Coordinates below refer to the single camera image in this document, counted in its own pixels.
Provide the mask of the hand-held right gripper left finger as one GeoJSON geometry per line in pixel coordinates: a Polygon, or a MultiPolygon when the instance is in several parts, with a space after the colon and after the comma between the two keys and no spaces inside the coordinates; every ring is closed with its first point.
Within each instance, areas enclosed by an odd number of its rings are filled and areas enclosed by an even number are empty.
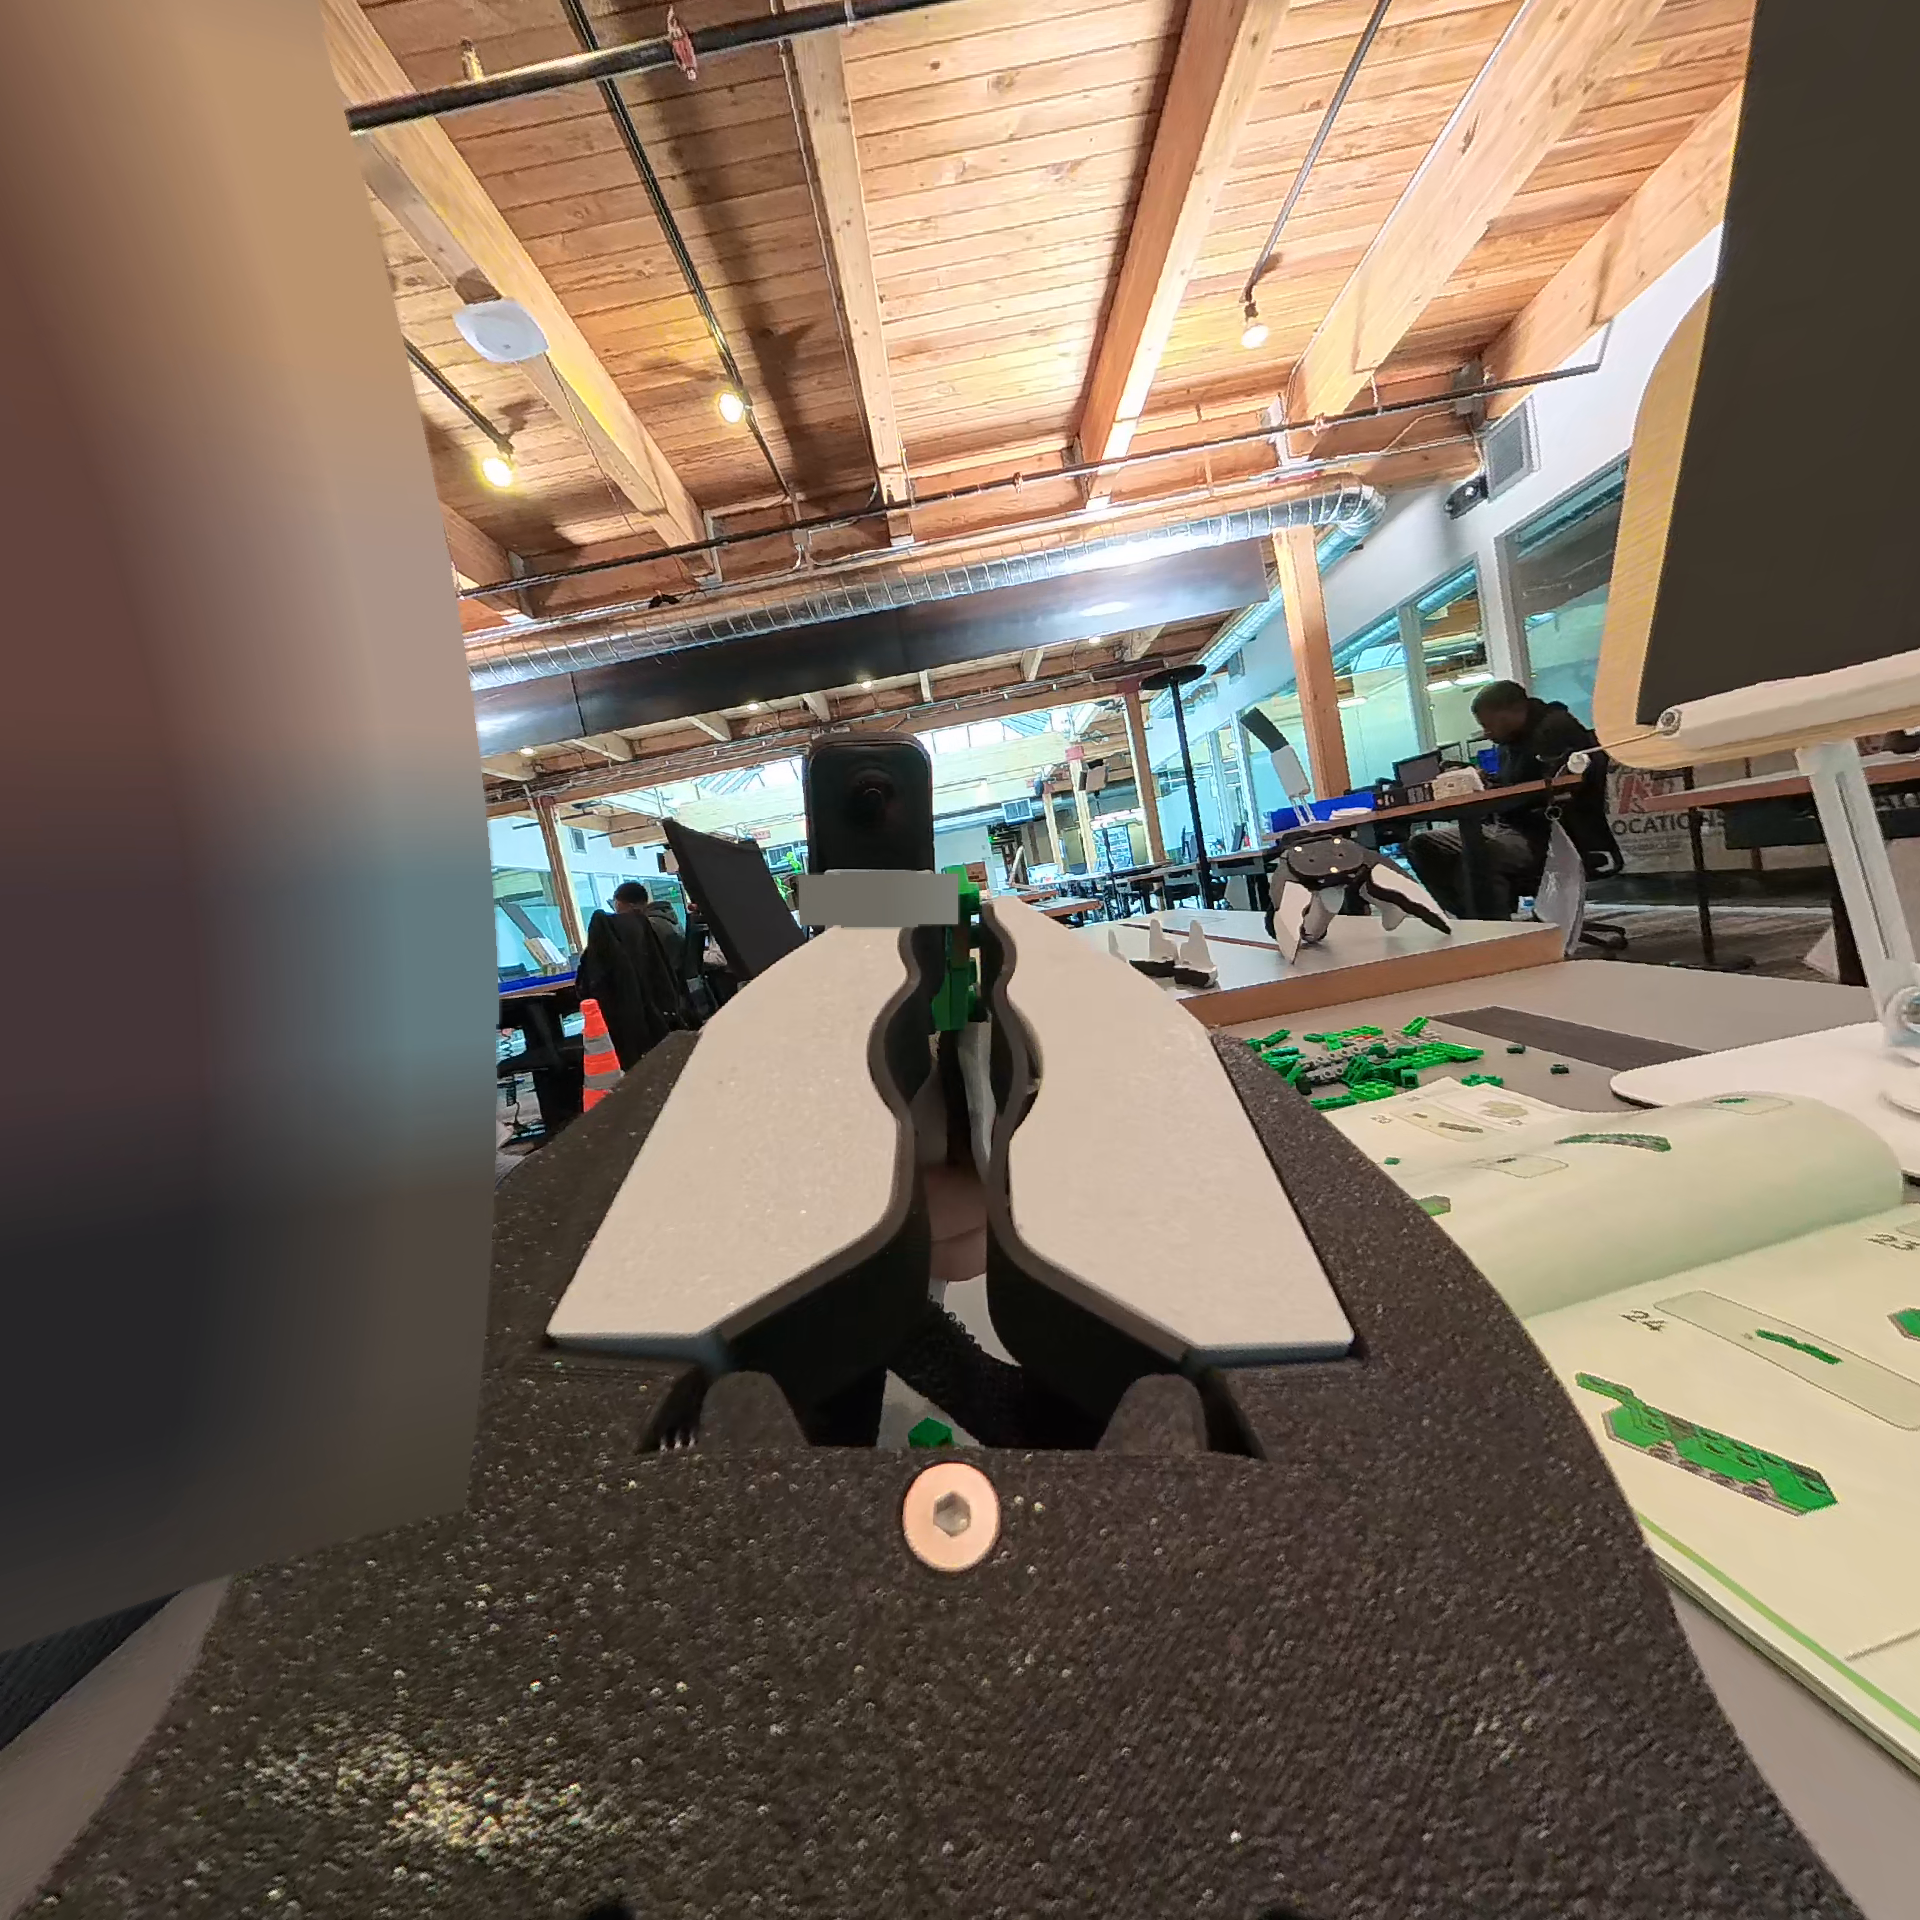
{"type": "Polygon", "coordinates": [[[554,1357],[766,1376],[810,1443],[876,1446],[931,1308],[930,999],[904,929],[829,929],[744,986],[552,1308],[554,1357]]]}

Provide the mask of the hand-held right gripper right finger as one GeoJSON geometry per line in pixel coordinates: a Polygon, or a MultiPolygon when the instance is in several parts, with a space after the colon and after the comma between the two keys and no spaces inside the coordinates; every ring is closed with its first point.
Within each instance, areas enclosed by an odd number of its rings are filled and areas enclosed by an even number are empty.
{"type": "Polygon", "coordinates": [[[1355,1330],[1228,1069],[1153,978],[985,904],[985,1305],[1096,1437],[1151,1378],[1344,1364],[1355,1330]]]}

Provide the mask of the small green brick piece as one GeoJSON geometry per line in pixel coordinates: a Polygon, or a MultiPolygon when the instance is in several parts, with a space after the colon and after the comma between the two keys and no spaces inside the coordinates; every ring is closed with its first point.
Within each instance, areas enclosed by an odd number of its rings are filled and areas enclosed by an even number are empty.
{"type": "Polygon", "coordinates": [[[970,863],[941,869],[956,881],[958,920],[941,930],[939,974],[930,999],[930,1025],[941,1036],[956,1036],[964,1028],[983,1023],[979,990],[979,914],[988,867],[970,863]]]}

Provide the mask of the person's left hand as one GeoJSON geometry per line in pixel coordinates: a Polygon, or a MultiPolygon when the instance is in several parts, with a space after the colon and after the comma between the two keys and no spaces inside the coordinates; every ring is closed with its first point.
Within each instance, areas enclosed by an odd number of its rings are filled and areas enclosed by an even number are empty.
{"type": "Polygon", "coordinates": [[[982,1184],[966,1089],[936,1075],[914,1107],[928,1221],[928,1278],[939,1288],[978,1280],[988,1269],[988,1196],[982,1184]]]}

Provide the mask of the black tilted monitor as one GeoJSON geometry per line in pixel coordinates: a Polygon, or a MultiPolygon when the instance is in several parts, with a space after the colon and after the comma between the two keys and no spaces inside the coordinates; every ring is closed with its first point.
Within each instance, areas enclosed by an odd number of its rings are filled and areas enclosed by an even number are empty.
{"type": "Polygon", "coordinates": [[[731,977],[750,982],[806,945],[766,857],[751,840],[664,821],[684,893],[731,977]]]}

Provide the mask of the pile of green bricks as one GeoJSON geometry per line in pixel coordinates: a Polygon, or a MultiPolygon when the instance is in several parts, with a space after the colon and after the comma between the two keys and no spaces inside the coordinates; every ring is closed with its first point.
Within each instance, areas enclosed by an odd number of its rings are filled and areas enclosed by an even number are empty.
{"type": "Polygon", "coordinates": [[[1478,1070],[1484,1046],[1448,1038],[1428,1017],[1397,1027],[1351,1025],[1299,1035],[1276,1028],[1246,1038],[1243,1046],[1319,1112],[1415,1093],[1428,1077],[1461,1067],[1474,1069],[1472,1087],[1485,1082],[1478,1070]]]}

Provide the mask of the wood-edged table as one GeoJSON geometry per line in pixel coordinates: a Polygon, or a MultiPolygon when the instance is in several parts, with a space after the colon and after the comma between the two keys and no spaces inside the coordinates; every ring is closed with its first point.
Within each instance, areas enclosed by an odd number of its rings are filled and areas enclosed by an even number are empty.
{"type": "Polygon", "coordinates": [[[1253,1023],[1271,1028],[1285,1017],[1451,988],[1553,966],[1565,957],[1562,935],[1531,923],[1453,923],[1442,933],[1414,919],[1386,926],[1380,919],[1338,916],[1319,943],[1301,945],[1294,957],[1274,946],[1263,919],[1249,911],[1176,908],[1160,924],[1176,945],[1194,929],[1201,933],[1212,985],[1183,986],[1137,973],[1133,961],[1145,952],[1149,924],[1135,919],[1081,933],[1093,957],[1068,964],[1066,990],[1092,992],[1102,1011],[1133,1014],[1144,1011],[1145,996],[1162,996],[1212,1030],[1253,1023]]]}

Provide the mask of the black and white robot gripper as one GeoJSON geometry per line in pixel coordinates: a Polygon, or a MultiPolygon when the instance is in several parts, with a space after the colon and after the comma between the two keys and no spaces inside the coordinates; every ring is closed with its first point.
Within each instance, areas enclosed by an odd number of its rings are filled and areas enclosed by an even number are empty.
{"type": "Polygon", "coordinates": [[[1341,832],[1283,840],[1266,893],[1266,933],[1288,964],[1319,946],[1341,916],[1377,919],[1386,933],[1408,920],[1442,937],[1453,930],[1410,872],[1341,832]]]}

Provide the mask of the open building instruction booklet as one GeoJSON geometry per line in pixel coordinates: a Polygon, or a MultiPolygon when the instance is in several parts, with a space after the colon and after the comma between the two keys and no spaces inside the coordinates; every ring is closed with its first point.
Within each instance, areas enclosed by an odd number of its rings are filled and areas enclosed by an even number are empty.
{"type": "Polygon", "coordinates": [[[1892,1148],[1777,1095],[1324,1102],[1524,1325],[1666,1580],[1918,1764],[1918,1231],[1892,1148]]]}

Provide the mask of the white printed sign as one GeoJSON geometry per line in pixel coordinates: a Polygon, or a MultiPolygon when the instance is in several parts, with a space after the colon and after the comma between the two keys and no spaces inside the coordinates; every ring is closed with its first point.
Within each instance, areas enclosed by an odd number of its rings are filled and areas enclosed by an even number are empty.
{"type": "Polygon", "coordinates": [[[1693,839],[1716,843],[1716,811],[1680,806],[1690,795],[1682,771],[1644,771],[1613,763],[1606,775],[1606,821],[1630,874],[1685,872],[1693,839]]]}

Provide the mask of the white monitor stand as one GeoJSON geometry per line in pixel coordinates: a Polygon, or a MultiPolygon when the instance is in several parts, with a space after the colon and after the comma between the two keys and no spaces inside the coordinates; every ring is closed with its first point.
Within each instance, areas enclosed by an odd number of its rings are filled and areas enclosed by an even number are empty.
{"type": "Polygon", "coordinates": [[[1635,1107],[1734,1095],[1801,1096],[1860,1121],[1918,1180],[1918,957],[1860,750],[1796,752],[1836,865],[1839,900],[1873,1005],[1870,1021],[1620,1070],[1611,1093],[1635,1107]]]}

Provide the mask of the wood-rimmed computer monitor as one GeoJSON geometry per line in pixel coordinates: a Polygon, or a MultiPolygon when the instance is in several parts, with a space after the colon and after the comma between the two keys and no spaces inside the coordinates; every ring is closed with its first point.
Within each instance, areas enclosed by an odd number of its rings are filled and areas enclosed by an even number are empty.
{"type": "Polygon", "coordinates": [[[1915,721],[1918,6],[1755,6],[1714,287],[1649,373],[1600,745],[1674,769],[1915,721]]]}

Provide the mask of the silver ventilation duct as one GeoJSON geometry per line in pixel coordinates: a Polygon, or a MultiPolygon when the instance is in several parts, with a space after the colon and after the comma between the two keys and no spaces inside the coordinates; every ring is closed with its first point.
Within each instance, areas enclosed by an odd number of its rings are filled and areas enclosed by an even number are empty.
{"type": "Polygon", "coordinates": [[[844,617],[899,613],[1092,570],[1162,562],[1296,527],[1362,538],[1381,514],[1380,489],[1344,475],[1315,492],[1209,501],[1171,519],[1075,523],[1019,538],[937,540],[909,553],[848,556],[811,570],[686,594],[670,606],[623,600],[541,619],[501,636],[473,636],[466,646],[467,686],[485,694],[844,617]]]}

